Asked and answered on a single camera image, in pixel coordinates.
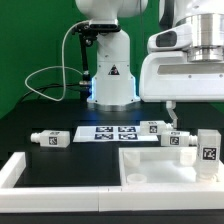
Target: black table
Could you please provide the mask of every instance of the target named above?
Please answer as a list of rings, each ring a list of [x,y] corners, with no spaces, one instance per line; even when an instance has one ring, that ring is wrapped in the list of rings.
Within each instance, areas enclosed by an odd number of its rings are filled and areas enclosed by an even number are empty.
[[[208,103],[178,103],[176,113],[180,130],[197,134],[198,129],[217,129],[224,134],[224,115]],[[78,100],[21,103],[0,120],[0,168],[13,152],[22,151],[27,168],[16,187],[118,186],[118,148],[158,146],[158,142],[71,143],[66,149],[50,149],[32,144],[30,135],[47,129],[68,130],[72,140],[77,126],[139,125],[141,120],[171,122],[162,103],[142,103],[139,109],[125,112],[89,110]],[[0,214],[0,224],[180,222],[223,224],[224,210]]]

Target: green wall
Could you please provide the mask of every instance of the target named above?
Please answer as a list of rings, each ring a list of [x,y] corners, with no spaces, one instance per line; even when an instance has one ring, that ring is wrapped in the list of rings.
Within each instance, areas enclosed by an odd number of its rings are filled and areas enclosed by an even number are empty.
[[[158,0],[149,0],[144,12],[144,46],[142,44],[141,17],[120,19],[122,28],[131,38],[131,72],[139,77],[145,57],[148,37],[159,31]],[[75,0],[1,0],[0,1],[0,117],[9,112],[29,90],[25,78],[44,67],[61,65],[63,37],[74,23],[84,20]],[[81,70],[78,36],[69,36],[66,44],[66,66]],[[96,72],[96,45],[88,49],[90,71]],[[67,73],[67,82],[77,82],[80,75]],[[61,72],[45,72],[31,81],[39,87],[61,83]],[[60,97],[61,90],[47,94]],[[66,97],[77,98],[67,91]]]

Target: warning label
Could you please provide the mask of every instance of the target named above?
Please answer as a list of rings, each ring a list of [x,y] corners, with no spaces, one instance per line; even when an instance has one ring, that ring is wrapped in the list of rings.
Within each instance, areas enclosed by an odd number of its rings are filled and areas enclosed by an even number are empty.
[[[117,70],[116,65],[113,65],[108,75],[120,75],[120,73]]]

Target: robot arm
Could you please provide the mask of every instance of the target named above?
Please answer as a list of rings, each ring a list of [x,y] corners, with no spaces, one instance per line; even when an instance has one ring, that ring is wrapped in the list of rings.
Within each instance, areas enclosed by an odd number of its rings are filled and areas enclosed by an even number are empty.
[[[94,25],[115,25],[118,17],[131,17],[140,14],[148,0],[76,0],[78,9]]]
[[[160,25],[166,31],[150,37],[148,51],[223,46],[221,5],[222,0],[161,0]]]

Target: white robotic device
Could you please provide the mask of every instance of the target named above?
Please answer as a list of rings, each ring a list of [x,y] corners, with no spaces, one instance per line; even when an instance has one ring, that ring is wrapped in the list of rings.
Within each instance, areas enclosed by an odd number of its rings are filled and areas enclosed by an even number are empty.
[[[130,39],[118,28],[118,17],[131,17],[143,12],[148,0],[76,0],[77,7],[89,19],[97,36],[97,73],[92,79],[90,108],[122,111],[140,101],[136,96],[135,78],[130,72]]]
[[[160,0],[164,32],[148,41],[140,76],[146,102],[224,100],[222,0]]]

